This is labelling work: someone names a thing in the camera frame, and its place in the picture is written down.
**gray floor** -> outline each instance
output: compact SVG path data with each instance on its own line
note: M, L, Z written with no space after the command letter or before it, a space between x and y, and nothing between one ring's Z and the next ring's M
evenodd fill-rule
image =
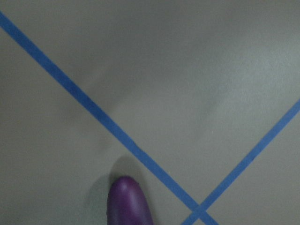
M2 1L1 11L199 203L300 98L297 1ZM105 225L114 176L190 214L0 30L0 224ZM300 116L209 208L298 225Z

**blue tape strip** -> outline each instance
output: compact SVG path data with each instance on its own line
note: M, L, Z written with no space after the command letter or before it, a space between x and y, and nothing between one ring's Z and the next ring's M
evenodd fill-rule
M275 126L260 140L260 142L242 159L242 161L227 175L227 177L212 191L212 193L194 210L182 225L193 224L203 210L207 210L223 192L237 179L237 177L252 163L252 161L268 146L280 131L300 111L300 99L287 111Z
M7 17L0 12L0 26L13 38L40 66L60 83L84 108L86 108L106 129L111 132L145 167L147 167L168 189L170 189L190 210L198 203L183 190L149 155L99 107L94 103L58 66L56 66L37 46L33 44ZM206 224L217 225L205 211L199 217Z

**glossy purple surface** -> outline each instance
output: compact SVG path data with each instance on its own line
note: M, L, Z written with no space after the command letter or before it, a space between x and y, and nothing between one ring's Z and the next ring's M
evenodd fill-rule
M131 177L118 178L107 199L107 225L153 225L146 198Z

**diagonal blue stripe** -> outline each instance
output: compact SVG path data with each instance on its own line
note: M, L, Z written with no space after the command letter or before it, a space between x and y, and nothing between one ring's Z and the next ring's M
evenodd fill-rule
M0 12L0 26L13 38L40 66L60 83L86 110L111 132L138 160L140 160L168 189L170 189L190 210L198 203L170 177L147 153L98 106L94 103L58 66L56 66L37 46L33 44L7 17ZM199 217L209 224L217 225L205 211Z
M252 163L252 161L268 146L268 144L285 128L285 126L300 111L300 99L287 111L275 126L260 140L260 142L242 159L242 161L227 175L227 177L211 192L211 194L193 211L182 225L193 224L203 210L207 210L237 177Z

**purple eggplant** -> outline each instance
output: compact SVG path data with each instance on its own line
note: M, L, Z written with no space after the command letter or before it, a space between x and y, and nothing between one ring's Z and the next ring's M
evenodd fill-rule
M118 178L107 199L107 225L153 225L146 198L131 177Z

